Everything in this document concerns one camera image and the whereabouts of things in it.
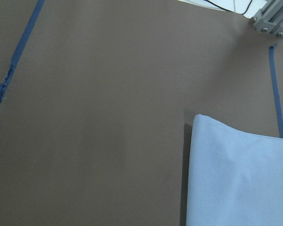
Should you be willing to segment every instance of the torn blue tape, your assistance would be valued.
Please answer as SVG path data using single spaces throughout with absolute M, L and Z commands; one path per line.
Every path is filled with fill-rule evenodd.
M 23 50 L 24 50 L 25 45 L 28 41 L 28 38 L 29 38 L 29 36 L 30 36 L 30 34 L 33 30 L 33 27 L 34 27 L 37 19 L 38 19 L 38 16 L 39 16 L 39 13 L 42 9 L 44 1 L 45 0 L 38 0 L 37 4 L 36 4 L 36 6 L 33 10 L 33 13 L 32 13 L 32 15 L 31 15 L 31 17 L 30 17 L 30 19 L 29 19 L 29 21 L 26 25 L 26 28 L 25 28 L 25 30 L 24 30 L 21 38 L 20 38 L 20 41 L 19 41 L 19 43 L 16 47 L 16 50 L 15 50 L 15 52 L 14 52 L 14 54 L 13 54 L 11 60 L 10 60 L 9 69 L 6 72 L 6 76 L 3 80 L 3 82 L 0 84 L 0 104 L 3 100 L 3 97 L 5 95 L 5 92 L 7 90 L 8 85 L 11 81 L 11 78 L 13 77 L 14 71 L 15 71 L 17 65 L 18 65 L 18 62 L 19 62 L 20 57 L 23 53 Z
M 274 57 L 275 47 L 277 45 L 278 44 L 274 44 L 273 46 L 269 47 L 269 66 L 270 66 L 270 74 L 272 77 L 274 99 L 275 99 L 275 110 L 278 120 L 279 135 L 280 138 L 283 138 L 283 117 L 281 110 L 280 95 L 278 90 L 277 76 L 275 72 L 275 57 Z

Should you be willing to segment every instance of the black cable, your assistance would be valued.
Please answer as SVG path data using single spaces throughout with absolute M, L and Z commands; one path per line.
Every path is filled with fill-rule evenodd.
M 221 6 L 217 5 L 217 4 L 215 4 L 215 3 L 213 3 L 213 2 L 211 2 L 211 1 L 209 1 L 209 0 L 204 0 L 204 1 L 206 1 L 206 2 L 208 2 L 208 3 L 210 3 L 210 4 L 212 4 L 213 6 L 218 7 L 218 8 L 220 8 L 220 9 L 224 10 L 224 11 L 234 13 L 233 11 L 230 11 L 230 10 L 228 10 L 228 9 L 225 9 L 225 8 L 223 8 L 223 7 L 221 7 Z M 244 13 L 240 13 L 241 15 L 246 14 L 246 12 L 249 10 L 250 5 L 251 5 L 251 3 L 252 3 L 252 2 L 253 2 L 253 0 L 250 0 L 249 5 L 247 6 L 247 8 L 246 8 L 245 12 L 244 12 Z

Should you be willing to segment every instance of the blue tape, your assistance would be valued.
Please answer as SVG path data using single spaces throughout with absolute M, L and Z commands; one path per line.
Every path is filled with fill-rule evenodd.
M 23 50 L 25 48 L 25 45 L 28 41 L 28 38 L 33 30 L 33 27 L 38 19 L 38 16 L 39 16 L 39 13 L 42 9 L 42 6 L 44 4 L 44 1 L 45 0 L 38 0 L 34 10 L 33 10 L 33 13 L 26 25 L 26 28 L 20 38 L 20 41 L 16 47 L 16 50 L 10 60 L 10 65 L 9 65 L 9 69 L 8 71 L 6 72 L 6 76 L 3 80 L 3 82 L 0 84 L 0 104 L 4 98 L 4 95 L 5 95 L 5 92 L 7 90 L 7 87 L 11 81 L 11 78 L 13 77 L 13 74 L 14 74 L 14 71 L 18 65 L 18 62 L 20 60 L 20 57 L 23 53 Z
M 274 57 L 275 47 L 277 45 L 278 44 L 274 44 L 273 46 L 269 47 L 269 66 L 270 66 L 270 73 L 272 77 L 274 99 L 275 99 L 275 110 L 276 110 L 277 120 L 278 120 L 279 135 L 280 135 L 280 138 L 283 138 L 283 117 L 282 117 L 282 110 L 281 110 L 280 95 L 279 95 L 279 90 L 278 90 L 277 76 L 275 72 L 275 57 Z

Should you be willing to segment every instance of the screw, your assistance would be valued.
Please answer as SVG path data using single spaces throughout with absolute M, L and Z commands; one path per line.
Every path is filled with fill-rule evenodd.
M 278 36 L 278 37 L 281 37 L 282 35 L 283 35 L 283 32 L 278 32 L 278 33 L 277 33 L 277 36 Z
M 253 17 L 252 19 L 251 19 L 251 21 L 253 22 L 253 24 L 257 21 L 257 18 L 256 17 Z

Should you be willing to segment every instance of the folded cloth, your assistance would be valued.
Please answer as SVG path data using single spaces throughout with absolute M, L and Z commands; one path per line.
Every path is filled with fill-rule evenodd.
M 283 226 L 283 139 L 196 115 L 187 226 Z

